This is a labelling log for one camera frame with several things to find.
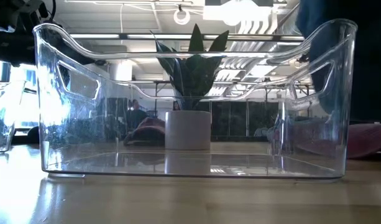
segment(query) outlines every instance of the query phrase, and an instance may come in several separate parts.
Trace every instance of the plastic container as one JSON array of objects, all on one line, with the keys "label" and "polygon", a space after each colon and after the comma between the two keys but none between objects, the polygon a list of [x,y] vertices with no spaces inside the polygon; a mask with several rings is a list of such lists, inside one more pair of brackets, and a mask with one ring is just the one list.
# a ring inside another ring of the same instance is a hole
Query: plastic container
[{"label": "plastic container", "polygon": [[11,148],[25,81],[0,83],[0,152]]},{"label": "plastic container", "polygon": [[[252,71],[254,76],[277,67],[281,76],[272,73],[271,78],[252,82],[215,82],[206,96],[195,96],[202,98],[198,110],[212,114],[211,149],[171,151],[164,148],[164,120],[177,99],[169,82],[119,81],[118,73],[105,64],[114,68],[117,62],[120,66],[153,63],[162,73],[157,58],[194,54],[96,53],[83,48],[59,26],[37,26],[42,170],[56,174],[340,178],[345,171],[356,30],[351,21],[335,20],[285,52],[199,54],[221,57],[223,64],[251,62],[258,65]],[[299,61],[309,51],[313,62]],[[131,78],[131,71],[120,66],[119,74]],[[131,115],[137,109],[131,106],[136,104],[133,100],[149,119],[138,121],[139,117]]]}]

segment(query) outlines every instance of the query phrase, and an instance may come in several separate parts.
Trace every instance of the wooden table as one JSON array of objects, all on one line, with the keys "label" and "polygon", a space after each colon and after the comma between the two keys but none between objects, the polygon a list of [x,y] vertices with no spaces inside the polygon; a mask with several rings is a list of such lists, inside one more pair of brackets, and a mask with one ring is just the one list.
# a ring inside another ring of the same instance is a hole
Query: wooden table
[{"label": "wooden table", "polygon": [[335,183],[260,179],[48,178],[37,147],[0,154],[0,223],[381,223],[381,161]]}]

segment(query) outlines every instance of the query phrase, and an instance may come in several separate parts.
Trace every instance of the potted plant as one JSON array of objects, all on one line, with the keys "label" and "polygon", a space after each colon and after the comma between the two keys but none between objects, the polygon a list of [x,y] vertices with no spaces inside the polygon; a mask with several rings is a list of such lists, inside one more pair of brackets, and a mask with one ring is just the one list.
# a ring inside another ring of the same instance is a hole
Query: potted plant
[{"label": "potted plant", "polygon": [[[229,31],[217,36],[209,48],[210,52],[226,49]],[[175,49],[155,41],[157,52],[176,52]],[[181,110],[165,115],[165,147],[167,149],[209,149],[211,140],[211,114],[195,108],[207,94],[216,78],[216,69],[222,57],[205,57],[203,36],[195,25],[190,38],[188,58],[158,58],[170,76],[170,83]]]}]

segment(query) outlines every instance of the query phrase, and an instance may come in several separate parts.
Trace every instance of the ceiling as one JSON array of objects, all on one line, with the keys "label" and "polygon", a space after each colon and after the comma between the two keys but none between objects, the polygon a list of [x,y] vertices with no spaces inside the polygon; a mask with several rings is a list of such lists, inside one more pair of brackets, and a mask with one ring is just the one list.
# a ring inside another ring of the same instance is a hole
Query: ceiling
[{"label": "ceiling", "polygon": [[[70,0],[57,0],[57,13],[55,20],[61,24],[70,34],[102,34],[102,33],[139,33],[149,34],[153,33],[163,34],[190,34],[195,24],[200,27],[203,34],[220,34],[229,30],[231,34],[250,34],[251,28],[246,32],[244,24],[240,23],[236,26],[229,26],[223,21],[209,21],[203,19],[203,9],[205,6],[204,0],[193,1],[192,6],[183,6],[184,9],[192,10],[190,13],[190,21],[185,25],[179,25],[174,20],[174,13],[177,6],[160,6],[158,4],[94,4],[92,2],[69,2]],[[52,0],[45,0],[47,8],[52,11]],[[287,5],[280,5],[277,8],[276,21],[273,15],[269,15],[268,29],[264,29],[261,22],[260,27],[255,29],[255,34],[297,34],[292,33],[294,25],[284,29],[282,26],[278,27],[287,14],[298,4],[298,0],[287,0]],[[184,12],[180,12],[178,17],[184,17]],[[109,52],[114,49],[118,52],[155,52],[155,42],[153,40],[81,40],[86,48],[97,52]],[[184,40],[170,40],[164,41],[164,44],[176,48],[178,51],[186,50],[188,41]],[[205,42],[206,47],[209,47],[211,42]],[[227,43],[227,50],[231,51],[269,51],[278,50],[274,46],[264,45],[255,48],[251,43]],[[255,65],[252,63],[247,64],[248,70],[251,70]],[[292,74],[297,71],[295,66],[286,67],[272,67],[263,68],[265,75],[257,75],[245,77],[244,74],[239,72],[237,75],[226,77],[225,80],[220,81],[247,81],[255,82],[263,77],[280,78],[285,75]],[[163,69],[158,64],[155,58],[144,58],[133,60],[132,75],[134,80],[161,80],[164,78]],[[226,91],[231,91],[233,87],[228,88]]]}]

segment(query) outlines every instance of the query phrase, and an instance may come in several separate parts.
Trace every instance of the table surface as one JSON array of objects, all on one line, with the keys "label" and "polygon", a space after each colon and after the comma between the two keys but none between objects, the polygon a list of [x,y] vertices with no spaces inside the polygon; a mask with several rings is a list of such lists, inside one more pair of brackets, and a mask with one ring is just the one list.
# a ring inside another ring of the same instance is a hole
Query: table surface
[{"label": "table surface", "polygon": [[0,223],[381,223],[381,159],[335,183],[177,177],[51,178],[37,146],[0,154]]}]

